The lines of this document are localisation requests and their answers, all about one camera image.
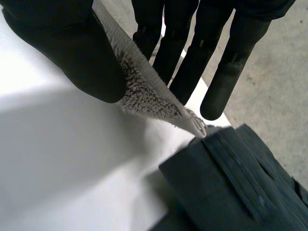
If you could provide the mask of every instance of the black fabric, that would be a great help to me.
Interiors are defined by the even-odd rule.
[[[192,43],[169,88],[183,105],[197,86],[232,10],[230,4],[200,1]]]
[[[197,227],[190,230],[308,230],[307,191],[248,126],[218,131],[160,170]]]
[[[133,40],[147,60],[150,60],[160,38],[164,1],[132,0],[131,2],[138,23],[138,30],[134,33]]]
[[[191,20],[199,0],[165,0],[165,36],[153,68],[168,85],[186,44]]]
[[[261,20],[285,16],[295,0],[234,0],[235,9],[241,14]]]
[[[253,48],[270,23],[235,13],[230,38],[200,107],[202,117],[216,120],[222,115]]]
[[[56,64],[82,91],[107,103],[122,99],[126,80],[93,0],[0,0],[10,28]]]

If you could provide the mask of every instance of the terry cloth fabric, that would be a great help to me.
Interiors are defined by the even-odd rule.
[[[133,40],[113,19],[100,0],[92,9],[103,25],[127,78],[127,91],[118,105],[124,112],[164,120],[196,137],[206,136],[206,125],[171,93]]]

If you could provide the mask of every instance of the dark green fabric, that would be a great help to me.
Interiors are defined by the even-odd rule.
[[[307,192],[246,125],[225,128],[160,166],[188,219],[202,231],[308,230]],[[176,219],[154,231],[173,231]]]

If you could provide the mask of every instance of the gloved hand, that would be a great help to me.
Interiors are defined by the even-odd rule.
[[[203,99],[200,112],[219,118],[255,44],[273,19],[282,17],[295,0],[200,0],[195,34],[170,90],[183,104],[189,100],[235,8],[230,38]],[[138,31],[133,40],[147,59],[158,43],[165,7],[166,34],[153,67],[168,84],[187,41],[192,15],[199,0],[132,0]]]
[[[95,13],[93,0],[0,0],[11,29],[38,49],[79,89],[115,103],[126,81]]]

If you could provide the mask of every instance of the concrete floor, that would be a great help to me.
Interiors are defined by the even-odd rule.
[[[137,28],[130,0],[103,0],[132,36]],[[210,84],[229,37],[227,22],[203,79]],[[193,38],[191,33],[186,45]],[[297,0],[255,46],[226,107],[233,126],[247,123],[281,165],[308,188],[308,2]]]

